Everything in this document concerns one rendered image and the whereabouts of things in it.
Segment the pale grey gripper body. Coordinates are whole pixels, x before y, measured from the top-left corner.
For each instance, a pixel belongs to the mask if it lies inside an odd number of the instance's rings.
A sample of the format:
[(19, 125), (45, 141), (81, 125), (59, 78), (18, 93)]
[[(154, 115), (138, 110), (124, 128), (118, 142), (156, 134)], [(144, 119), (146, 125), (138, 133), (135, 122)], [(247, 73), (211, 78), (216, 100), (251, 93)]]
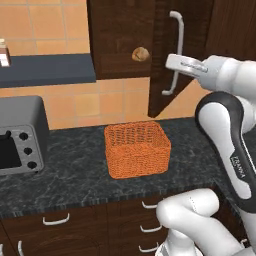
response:
[(165, 67), (172, 70), (176, 76), (182, 74), (193, 78), (202, 78), (208, 75), (208, 68), (203, 62), (178, 54), (169, 54)]

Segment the brown round bread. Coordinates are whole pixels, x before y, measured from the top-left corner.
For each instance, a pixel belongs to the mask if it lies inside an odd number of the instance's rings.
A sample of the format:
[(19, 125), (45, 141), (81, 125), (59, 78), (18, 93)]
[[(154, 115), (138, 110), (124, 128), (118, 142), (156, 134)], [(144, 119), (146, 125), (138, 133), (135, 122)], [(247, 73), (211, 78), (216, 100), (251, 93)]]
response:
[(132, 53), (132, 59), (138, 62), (144, 62), (150, 57), (149, 51), (144, 47), (137, 47)]

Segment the dark wood closed cabinet door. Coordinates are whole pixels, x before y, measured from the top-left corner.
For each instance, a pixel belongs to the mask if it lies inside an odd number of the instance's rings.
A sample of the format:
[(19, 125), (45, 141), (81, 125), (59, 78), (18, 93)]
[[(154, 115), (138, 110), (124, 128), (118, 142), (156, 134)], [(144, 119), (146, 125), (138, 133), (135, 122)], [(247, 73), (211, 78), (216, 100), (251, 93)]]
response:
[(256, 0), (214, 0), (205, 56), (256, 60)]

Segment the orange woven basket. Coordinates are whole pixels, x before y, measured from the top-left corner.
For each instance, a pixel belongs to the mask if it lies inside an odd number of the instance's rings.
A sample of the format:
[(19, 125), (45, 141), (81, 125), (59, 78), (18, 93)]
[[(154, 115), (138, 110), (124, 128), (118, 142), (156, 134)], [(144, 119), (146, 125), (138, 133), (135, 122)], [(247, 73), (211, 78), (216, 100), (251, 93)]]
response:
[(109, 125), (104, 129), (109, 175), (114, 179), (168, 170), (171, 142), (155, 121)]

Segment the grey toaster oven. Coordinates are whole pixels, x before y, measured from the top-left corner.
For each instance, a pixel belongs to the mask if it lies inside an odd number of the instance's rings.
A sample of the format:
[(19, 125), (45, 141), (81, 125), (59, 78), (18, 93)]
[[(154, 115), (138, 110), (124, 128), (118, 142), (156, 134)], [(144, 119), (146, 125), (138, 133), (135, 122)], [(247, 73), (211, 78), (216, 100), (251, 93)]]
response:
[[(19, 135), (25, 132), (27, 140)], [(40, 96), (0, 98), (0, 175), (39, 172), (45, 166), (49, 126)], [(30, 155), (24, 153), (31, 148)], [(28, 168), (30, 161), (37, 163)]]

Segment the wide dark wood drawer front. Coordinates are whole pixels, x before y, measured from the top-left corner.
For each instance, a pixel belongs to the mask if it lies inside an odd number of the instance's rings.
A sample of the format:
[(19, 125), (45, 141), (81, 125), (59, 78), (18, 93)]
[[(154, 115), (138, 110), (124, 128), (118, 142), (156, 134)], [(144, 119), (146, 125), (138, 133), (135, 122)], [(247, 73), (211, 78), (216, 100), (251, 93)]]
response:
[[(43, 217), (45, 217), (47, 221), (55, 221), (66, 218), (68, 213), (70, 213), (70, 220), (67, 223), (56, 226), (45, 226), (42, 224)], [(9, 236), (19, 236), (32, 235), (40, 232), (60, 232), (83, 227), (92, 227), (94, 224), (105, 224), (106, 221), (106, 206), (95, 205), (22, 217), (5, 218), (1, 221), (1, 224), (4, 231)]]

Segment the brown bottle with white label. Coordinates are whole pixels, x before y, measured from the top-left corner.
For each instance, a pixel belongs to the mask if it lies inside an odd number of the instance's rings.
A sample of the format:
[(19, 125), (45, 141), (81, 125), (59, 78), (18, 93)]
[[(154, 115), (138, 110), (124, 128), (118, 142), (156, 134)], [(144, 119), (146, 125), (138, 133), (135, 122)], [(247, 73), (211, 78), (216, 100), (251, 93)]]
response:
[(11, 66), (9, 49), (4, 39), (0, 39), (0, 66), (1, 67)]

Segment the dark wood base cupboard door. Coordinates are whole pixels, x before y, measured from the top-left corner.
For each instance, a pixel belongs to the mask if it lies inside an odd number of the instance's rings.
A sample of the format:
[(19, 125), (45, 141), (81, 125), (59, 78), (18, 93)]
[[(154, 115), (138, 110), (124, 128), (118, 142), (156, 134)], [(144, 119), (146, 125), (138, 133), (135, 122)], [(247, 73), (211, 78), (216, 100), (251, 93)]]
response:
[(22, 240), (24, 256), (109, 256), (105, 243), (76, 231), (11, 235), (9, 238), (17, 253), (18, 241)]

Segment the dark wood wall cabinet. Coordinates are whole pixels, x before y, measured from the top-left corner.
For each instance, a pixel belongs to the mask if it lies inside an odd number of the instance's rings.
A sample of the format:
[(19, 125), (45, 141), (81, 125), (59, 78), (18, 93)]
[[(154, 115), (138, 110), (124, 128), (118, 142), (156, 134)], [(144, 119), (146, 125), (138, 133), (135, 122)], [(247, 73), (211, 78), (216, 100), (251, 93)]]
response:
[(151, 58), (132, 54), (139, 47), (152, 54), (155, 0), (87, 0), (87, 11), (96, 78), (149, 76)]

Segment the dark grey wall shelf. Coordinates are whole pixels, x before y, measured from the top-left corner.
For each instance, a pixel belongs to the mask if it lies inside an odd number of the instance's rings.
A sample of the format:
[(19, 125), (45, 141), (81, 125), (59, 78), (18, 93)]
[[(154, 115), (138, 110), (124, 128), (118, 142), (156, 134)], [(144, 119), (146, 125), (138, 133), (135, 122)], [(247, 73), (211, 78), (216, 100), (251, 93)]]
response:
[(0, 67), (0, 88), (95, 82), (88, 53), (12, 56), (10, 67)]

